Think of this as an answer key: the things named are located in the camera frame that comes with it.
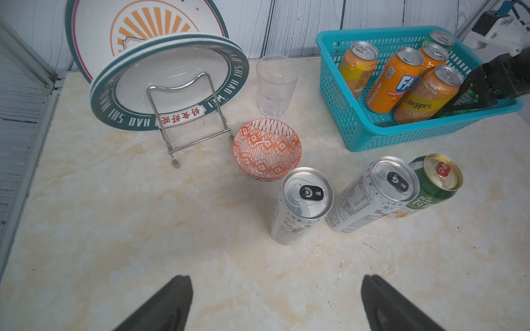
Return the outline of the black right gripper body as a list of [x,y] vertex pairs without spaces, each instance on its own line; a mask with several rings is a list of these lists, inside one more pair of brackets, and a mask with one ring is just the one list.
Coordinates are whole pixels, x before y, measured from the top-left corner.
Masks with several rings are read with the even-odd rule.
[[514,57],[508,53],[499,55],[472,70],[449,104],[469,88],[479,98],[479,106],[474,111],[495,106],[503,99],[517,99],[528,95],[529,49]]

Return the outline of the orange Fanta can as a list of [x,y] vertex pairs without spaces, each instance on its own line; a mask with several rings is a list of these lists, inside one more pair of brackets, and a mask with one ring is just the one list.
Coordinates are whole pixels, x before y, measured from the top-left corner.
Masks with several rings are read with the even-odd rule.
[[386,62],[366,98],[374,113],[390,113],[396,103],[420,74],[425,57],[410,47],[399,48]]

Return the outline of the silver white drink can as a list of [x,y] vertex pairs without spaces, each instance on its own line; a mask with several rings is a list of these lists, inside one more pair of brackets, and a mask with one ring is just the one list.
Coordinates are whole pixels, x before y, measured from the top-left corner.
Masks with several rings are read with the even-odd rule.
[[309,233],[330,212],[334,191],[324,174],[299,167],[282,181],[275,203],[270,233],[274,240],[291,245]]

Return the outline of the left aluminium frame post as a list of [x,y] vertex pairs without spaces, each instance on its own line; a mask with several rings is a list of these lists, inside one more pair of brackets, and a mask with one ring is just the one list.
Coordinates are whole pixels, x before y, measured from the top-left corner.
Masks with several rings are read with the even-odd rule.
[[1,19],[1,51],[43,90],[52,92],[57,73]]

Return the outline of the orange Schweppes can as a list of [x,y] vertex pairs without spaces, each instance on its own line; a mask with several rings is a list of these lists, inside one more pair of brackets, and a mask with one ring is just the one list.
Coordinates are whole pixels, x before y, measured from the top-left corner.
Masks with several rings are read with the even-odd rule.
[[394,112],[397,124],[432,118],[457,95],[464,77],[455,68],[439,65],[429,70]]

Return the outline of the teal plastic basket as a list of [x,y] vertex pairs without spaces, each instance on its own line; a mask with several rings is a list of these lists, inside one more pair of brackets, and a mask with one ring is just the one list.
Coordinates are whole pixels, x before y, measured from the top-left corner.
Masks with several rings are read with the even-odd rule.
[[[482,119],[514,113],[523,107],[520,98],[504,99],[473,113],[406,125],[396,124],[391,113],[378,114],[369,110],[365,98],[389,57],[402,46],[415,48],[432,30],[435,26],[330,30],[317,34],[316,43],[321,53],[320,91],[350,151],[361,152],[447,135]],[[378,67],[359,98],[353,96],[338,69],[345,52],[355,41],[367,41],[379,50]]]

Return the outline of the orange yellow can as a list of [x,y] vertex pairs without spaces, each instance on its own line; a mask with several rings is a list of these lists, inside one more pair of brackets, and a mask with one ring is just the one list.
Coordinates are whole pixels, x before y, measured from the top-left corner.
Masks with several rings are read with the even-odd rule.
[[366,41],[354,42],[345,52],[339,71],[355,99],[361,95],[378,64],[378,49]]

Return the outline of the green rimmed white plate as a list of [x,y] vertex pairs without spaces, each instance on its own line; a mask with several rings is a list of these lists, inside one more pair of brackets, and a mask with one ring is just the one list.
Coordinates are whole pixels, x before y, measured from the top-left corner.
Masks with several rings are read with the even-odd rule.
[[[180,33],[149,39],[118,55],[92,80],[92,112],[99,121],[120,130],[157,130],[146,89],[180,86],[201,72],[211,76],[223,106],[240,92],[250,66],[242,49],[226,37]],[[215,111],[205,78],[181,91],[154,92],[153,100],[161,115],[195,105],[204,106],[206,114]]]

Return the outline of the orange can silver top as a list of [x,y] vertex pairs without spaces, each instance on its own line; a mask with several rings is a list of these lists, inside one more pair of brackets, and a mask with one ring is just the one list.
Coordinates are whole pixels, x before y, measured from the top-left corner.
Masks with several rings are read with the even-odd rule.
[[419,77],[423,77],[429,70],[436,66],[444,65],[449,59],[449,53],[445,48],[436,43],[427,43],[419,49],[420,54],[425,58],[421,66]]

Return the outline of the green soda can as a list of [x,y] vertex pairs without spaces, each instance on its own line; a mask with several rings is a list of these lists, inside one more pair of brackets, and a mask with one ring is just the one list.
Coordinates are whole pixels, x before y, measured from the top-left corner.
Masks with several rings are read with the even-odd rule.
[[459,98],[451,103],[446,105],[442,110],[440,110],[435,118],[451,117],[459,114],[472,113],[479,106],[479,98],[472,89],[466,90]]

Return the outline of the red patterned bowl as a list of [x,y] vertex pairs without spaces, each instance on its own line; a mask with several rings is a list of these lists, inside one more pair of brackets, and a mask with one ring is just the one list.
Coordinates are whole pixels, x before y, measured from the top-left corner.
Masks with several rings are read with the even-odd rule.
[[276,181],[297,168],[302,144],[296,132],[284,122],[255,119],[235,135],[233,157],[248,176],[259,181]]

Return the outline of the green white gold-top can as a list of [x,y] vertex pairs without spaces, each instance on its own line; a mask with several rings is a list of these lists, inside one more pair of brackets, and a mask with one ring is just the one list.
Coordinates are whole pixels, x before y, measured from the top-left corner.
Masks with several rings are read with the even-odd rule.
[[418,196],[399,210],[386,215],[387,217],[403,218],[446,201],[453,197],[463,184],[460,168],[443,154],[433,153],[417,157],[409,165],[420,181]]

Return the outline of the clear plastic cup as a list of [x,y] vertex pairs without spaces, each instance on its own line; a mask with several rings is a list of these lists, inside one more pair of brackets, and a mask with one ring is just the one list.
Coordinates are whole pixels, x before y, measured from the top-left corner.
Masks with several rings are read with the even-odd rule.
[[300,66],[295,59],[267,55],[258,61],[256,73],[259,110],[265,117],[279,119],[288,112]]

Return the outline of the orange sunburst plate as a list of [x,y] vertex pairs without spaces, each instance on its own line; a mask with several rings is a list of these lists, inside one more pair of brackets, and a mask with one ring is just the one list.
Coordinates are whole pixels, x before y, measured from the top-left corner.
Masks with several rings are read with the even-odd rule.
[[67,1],[65,31],[87,81],[120,53],[149,39],[178,33],[229,35],[217,6],[204,0]]

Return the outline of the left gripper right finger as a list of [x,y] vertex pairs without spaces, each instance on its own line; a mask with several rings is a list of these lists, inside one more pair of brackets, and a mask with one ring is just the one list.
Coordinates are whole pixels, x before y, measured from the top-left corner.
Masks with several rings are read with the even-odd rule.
[[379,275],[365,275],[361,297],[371,330],[444,330]]

